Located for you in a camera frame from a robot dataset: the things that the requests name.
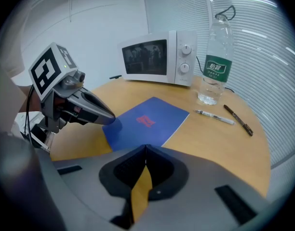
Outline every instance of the microwave window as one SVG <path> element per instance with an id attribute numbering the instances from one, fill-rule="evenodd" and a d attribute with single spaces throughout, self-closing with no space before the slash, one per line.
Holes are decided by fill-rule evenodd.
<path id="1" fill-rule="evenodd" d="M 135 44 L 122 52 L 127 74 L 167 75 L 167 40 Z"/>

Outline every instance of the round table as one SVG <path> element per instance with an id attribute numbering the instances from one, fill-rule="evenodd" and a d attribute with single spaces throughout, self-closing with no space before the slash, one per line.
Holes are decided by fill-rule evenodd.
<path id="1" fill-rule="evenodd" d="M 197 98 L 201 78 L 195 76 L 192 86 L 182 87 L 172 84 L 125 81 L 122 78 L 96 88 L 96 94 L 116 116 L 151 97 L 160 98 L 190 113 L 186 121 L 164 144 L 164 147 L 203 157 L 214 161 L 254 187 L 262 196 L 268 192 L 270 178 L 270 158 L 265 132 L 251 108 L 238 95 L 225 90 L 217 105 L 205 105 Z M 230 125 L 211 117 L 199 115 L 194 110 L 204 110 L 234 120 L 224 109 L 230 107 L 242 121 L 253 130 L 251 137 L 236 122 Z M 65 160 L 95 156 L 112 152 L 101 125 L 77 123 L 67 124 L 55 136 L 51 146 L 52 160 Z M 151 188 L 149 173 L 144 170 L 133 189 L 135 220 L 147 205 L 147 193 Z"/>

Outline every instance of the blue notebook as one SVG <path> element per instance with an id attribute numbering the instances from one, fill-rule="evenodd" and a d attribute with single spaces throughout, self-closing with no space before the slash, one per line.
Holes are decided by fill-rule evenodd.
<path id="1" fill-rule="evenodd" d="M 189 112 L 152 97 L 103 126 L 113 151 L 141 144 L 162 146 L 188 117 Z"/>

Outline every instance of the green label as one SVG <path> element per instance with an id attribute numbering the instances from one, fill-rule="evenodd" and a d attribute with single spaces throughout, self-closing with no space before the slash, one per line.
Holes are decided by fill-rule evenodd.
<path id="1" fill-rule="evenodd" d="M 221 82 L 227 82 L 232 61 L 227 59 L 206 55 L 203 75 Z"/>

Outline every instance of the microwave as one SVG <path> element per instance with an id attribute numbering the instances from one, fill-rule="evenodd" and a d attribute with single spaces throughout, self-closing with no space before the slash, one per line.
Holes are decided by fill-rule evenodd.
<path id="1" fill-rule="evenodd" d="M 122 77 L 191 86 L 197 56 L 195 31 L 153 33 L 118 45 Z"/>

